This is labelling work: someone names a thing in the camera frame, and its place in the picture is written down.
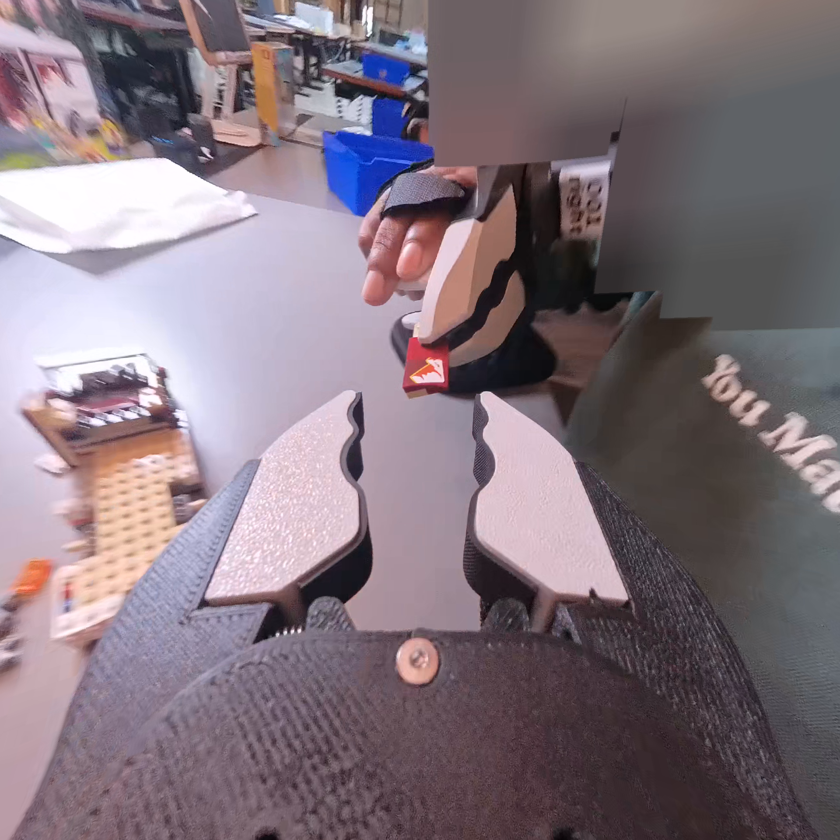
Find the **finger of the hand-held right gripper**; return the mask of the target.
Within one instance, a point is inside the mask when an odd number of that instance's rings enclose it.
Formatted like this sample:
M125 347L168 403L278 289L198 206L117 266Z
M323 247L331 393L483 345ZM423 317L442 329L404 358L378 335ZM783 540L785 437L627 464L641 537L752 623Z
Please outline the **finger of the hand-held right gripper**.
M474 314L497 265L512 256L516 233L514 192L505 192L486 219L461 218L448 227L427 279L420 343L441 340Z
M483 325L449 352L449 366L463 366L499 349L526 307L526 289L514 270L499 303L491 306Z

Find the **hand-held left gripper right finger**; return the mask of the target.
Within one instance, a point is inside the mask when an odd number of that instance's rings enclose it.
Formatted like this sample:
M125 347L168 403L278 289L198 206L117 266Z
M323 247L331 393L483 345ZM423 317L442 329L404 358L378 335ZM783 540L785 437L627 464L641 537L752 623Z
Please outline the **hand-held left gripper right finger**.
M474 411L478 489L467 531L479 554L532 593L532 624L594 597L630 601L572 455L543 427L491 392Z

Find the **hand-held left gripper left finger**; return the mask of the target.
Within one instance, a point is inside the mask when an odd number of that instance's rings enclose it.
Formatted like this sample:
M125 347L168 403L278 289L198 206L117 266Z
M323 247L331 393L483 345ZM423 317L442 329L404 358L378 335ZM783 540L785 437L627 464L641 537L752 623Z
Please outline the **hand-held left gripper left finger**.
M271 604L304 617L322 596L346 603L373 551L360 486L364 405L344 391L290 427L259 459L205 591L209 606Z

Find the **tan and dark red brick model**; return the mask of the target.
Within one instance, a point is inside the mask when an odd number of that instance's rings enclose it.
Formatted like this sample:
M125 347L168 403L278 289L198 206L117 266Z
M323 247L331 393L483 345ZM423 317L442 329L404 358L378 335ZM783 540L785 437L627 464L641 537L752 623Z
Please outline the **tan and dark red brick model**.
M128 594L206 503L188 418L169 374L142 350L35 357L44 385L20 412L45 442L39 469L67 476L54 512L76 559L51 578L52 641L98 640Z

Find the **grey desk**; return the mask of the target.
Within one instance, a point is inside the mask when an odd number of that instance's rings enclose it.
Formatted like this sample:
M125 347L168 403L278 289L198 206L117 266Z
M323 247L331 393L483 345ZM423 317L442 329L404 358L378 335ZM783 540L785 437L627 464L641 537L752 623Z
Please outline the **grey desk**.
M28 560L69 560L51 510L67 484L35 465L46 447L19 412L37 358L136 347L168 371L212 493L310 411L362 392L374 560L352 618L477 629L462 570L472 399L404 395L390 331L411 305L362 302L356 217L251 200L256 216L164 248L60 258L2 239L2 590Z

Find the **person's right hand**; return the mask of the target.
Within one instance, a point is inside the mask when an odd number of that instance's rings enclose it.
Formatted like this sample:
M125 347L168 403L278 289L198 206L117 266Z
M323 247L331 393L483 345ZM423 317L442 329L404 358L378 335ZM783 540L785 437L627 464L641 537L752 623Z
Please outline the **person's right hand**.
M362 286L365 303L378 307L394 295L420 301L424 291L404 284L420 281L434 263L450 225L451 215L440 209L416 216L382 217L391 184L387 182L361 222L358 245L366 259Z

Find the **blue floor storage bin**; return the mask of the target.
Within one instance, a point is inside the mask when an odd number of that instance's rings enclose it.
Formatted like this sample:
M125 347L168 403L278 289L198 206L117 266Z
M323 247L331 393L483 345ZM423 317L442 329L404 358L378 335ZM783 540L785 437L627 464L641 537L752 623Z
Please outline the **blue floor storage bin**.
M322 152L330 192L358 217L369 212L389 179L434 158L425 143L347 130L323 132Z

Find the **small blue storage bin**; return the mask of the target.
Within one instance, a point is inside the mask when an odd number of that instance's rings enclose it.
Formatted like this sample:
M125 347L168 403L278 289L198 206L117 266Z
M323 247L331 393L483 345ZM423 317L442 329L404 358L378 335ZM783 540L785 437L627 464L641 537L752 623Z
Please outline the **small blue storage bin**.
M365 51L360 61L365 77L394 86L401 86L410 76L426 69L426 65L419 59L411 59L403 53L386 55Z

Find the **orange transparent studded brick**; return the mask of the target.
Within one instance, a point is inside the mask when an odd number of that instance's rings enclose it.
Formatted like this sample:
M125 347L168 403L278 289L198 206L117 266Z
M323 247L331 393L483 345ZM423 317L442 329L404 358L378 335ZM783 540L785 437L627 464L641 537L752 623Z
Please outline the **orange transparent studded brick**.
M28 560L13 583L12 593L23 600L34 597L45 588L53 568L53 563L48 559Z

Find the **yellow cardboard box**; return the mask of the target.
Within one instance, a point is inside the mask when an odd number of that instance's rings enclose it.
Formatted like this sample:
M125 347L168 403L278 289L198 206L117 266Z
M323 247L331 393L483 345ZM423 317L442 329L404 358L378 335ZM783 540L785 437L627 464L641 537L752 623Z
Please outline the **yellow cardboard box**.
M278 147L298 127L293 48L255 42L251 55L261 138L264 144Z

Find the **pile of small grey bricks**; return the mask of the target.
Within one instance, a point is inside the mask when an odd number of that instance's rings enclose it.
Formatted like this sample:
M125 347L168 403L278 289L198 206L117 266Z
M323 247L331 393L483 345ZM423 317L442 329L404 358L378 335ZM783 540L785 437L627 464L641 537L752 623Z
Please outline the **pile of small grey bricks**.
M23 657L23 638L18 629L20 596L10 591L1 599L1 673L19 665Z

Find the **wooden framed board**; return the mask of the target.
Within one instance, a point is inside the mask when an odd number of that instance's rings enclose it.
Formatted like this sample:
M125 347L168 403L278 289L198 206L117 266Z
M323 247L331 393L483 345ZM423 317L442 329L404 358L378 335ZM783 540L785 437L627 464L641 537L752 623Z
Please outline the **wooden framed board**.
M236 1L180 1L194 46L212 75L204 83L203 116L229 122L235 112L238 72L253 63L245 21Z

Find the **white paper bag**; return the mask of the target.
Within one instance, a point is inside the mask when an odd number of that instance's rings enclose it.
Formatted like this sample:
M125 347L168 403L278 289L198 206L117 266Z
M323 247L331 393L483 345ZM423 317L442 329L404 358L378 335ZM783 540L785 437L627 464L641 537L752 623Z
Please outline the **white paper bag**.
M166 159L1 174L1 236L51 255L169 244L257 213L243 192Z

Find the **colourful printed poster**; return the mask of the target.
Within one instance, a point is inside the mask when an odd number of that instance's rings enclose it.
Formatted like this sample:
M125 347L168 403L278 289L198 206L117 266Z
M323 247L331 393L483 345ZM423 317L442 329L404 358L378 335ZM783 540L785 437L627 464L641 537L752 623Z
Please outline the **colourful printed poster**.
M52 3L2 2L1 170L118 161L119 117Z

